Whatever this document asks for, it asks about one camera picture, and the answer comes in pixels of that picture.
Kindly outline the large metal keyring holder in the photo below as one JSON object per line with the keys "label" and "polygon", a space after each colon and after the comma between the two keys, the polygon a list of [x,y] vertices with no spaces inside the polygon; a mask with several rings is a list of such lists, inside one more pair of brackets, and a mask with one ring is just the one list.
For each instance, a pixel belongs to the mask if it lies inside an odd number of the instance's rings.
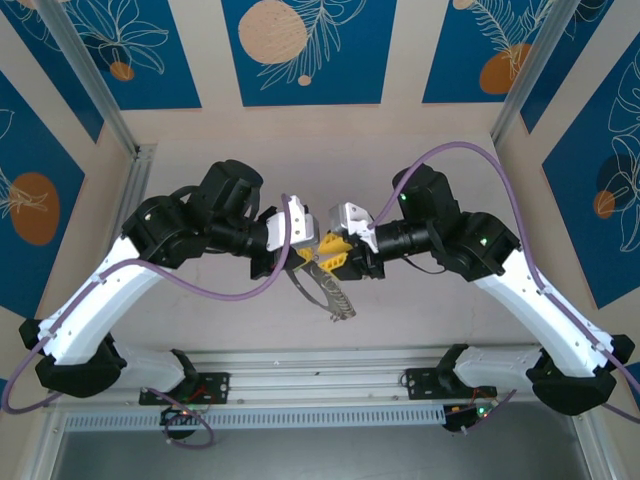
{"label": "large metal keyring holder", "polygon": [[[326,299],[325,303],[317,300],[301,284],[296,275],[299,271],[306,273],[315,282]],[[356,310],[337,281],[329,273],[325,272],[316,261],[310,261],[296,271],[287,270],[286,274],[306,300],[329,313],[332,322],[345,321],[356,316]]]}

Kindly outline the black controller board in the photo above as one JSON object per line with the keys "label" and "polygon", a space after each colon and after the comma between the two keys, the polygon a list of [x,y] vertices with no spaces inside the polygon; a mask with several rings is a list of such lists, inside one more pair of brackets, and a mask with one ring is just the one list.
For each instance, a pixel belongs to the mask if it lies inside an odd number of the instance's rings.
{"label": "black controller board", "polygon": [[451,433],[466,433],[486,419],[496,407],[496,403],[445,405],[443,428]]}
{"label": "black controller board", "polygon": [[169,406],[160,412],[161,427],[167,426],[196,426],[200,424],[198,415],[187,409]]}

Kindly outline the aluminium side rail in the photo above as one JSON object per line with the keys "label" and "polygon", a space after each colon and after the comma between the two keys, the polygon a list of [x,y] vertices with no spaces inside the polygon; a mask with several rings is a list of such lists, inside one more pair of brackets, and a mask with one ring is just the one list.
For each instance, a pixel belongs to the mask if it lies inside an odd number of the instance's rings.
{"label": "aluminium side rail", "polygon": [[116,217],[116,226],[118,228],[122,226],[126,219],[144,200],[156,148],[156,144],[144,144],[138,148],[136,157],[129,170]]}

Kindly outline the aluminium rail base frame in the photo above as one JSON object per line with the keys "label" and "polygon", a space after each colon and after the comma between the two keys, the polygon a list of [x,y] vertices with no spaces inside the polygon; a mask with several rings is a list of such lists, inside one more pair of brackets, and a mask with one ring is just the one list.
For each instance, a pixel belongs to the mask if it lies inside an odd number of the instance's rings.
{"label": "aluminium rail base frame", "polygon": [[409,402],[400,377],[434,367],[444,347],[191,351],[195,367],[230,374],[227,408],[334,407]]}

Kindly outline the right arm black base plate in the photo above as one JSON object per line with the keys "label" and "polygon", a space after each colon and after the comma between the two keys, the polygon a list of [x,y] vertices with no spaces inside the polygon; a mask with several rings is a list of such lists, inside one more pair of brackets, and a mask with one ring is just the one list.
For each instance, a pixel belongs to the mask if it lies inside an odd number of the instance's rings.
{"label": "right arm black base plate", "polygon": [[436,368],[409,368],[403,375],[410,400],[471,400],[480,396],[497,396],[492,386],[469,387],[450,372]]}

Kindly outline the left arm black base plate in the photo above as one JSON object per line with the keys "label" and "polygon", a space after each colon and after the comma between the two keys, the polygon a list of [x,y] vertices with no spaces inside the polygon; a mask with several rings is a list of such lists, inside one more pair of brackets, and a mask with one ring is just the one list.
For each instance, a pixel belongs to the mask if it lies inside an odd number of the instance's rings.
{"label": "left arm black base plate", "polygon": [[230,374],[227,372],[200,373],[192,387],[178,388],[168,393],[171,401],[185,405],[224,405],[230,390]]}

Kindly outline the aluminium frame post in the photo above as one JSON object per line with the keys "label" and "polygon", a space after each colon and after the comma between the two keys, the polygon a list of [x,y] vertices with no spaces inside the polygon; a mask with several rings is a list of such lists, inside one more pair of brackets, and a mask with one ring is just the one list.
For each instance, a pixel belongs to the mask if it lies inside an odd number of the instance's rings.
{"label": "aluminium frame post", "polygon": [[565,27],[575,13],[580,0],[555,0],[532,44],[524,65],[507,94],[491,129],[491,139],[498,149],[520,115],[520,110],[539,79],[551,54],[561,39]]}
{"label": "aluminium frame post", "polygon": [[73,23],[57,0],[33,0],[36,10],[117,142],[133,160],[139,145]]}

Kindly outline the aluminium frame leg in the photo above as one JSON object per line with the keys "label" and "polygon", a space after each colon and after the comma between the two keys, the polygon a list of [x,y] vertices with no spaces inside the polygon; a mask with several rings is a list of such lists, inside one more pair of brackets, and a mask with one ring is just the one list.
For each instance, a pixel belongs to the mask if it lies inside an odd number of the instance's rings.
{"label": "aluminium frame leg", "polygon": [[35,414],[12,480],[51,480],[65,435],[68,414],[57,404]]}
{"label": "aluminium frame leg", "polygon": [[610,461],[608,444],[594,413],[572,418],[590,480],[617,480],[615,465]]}

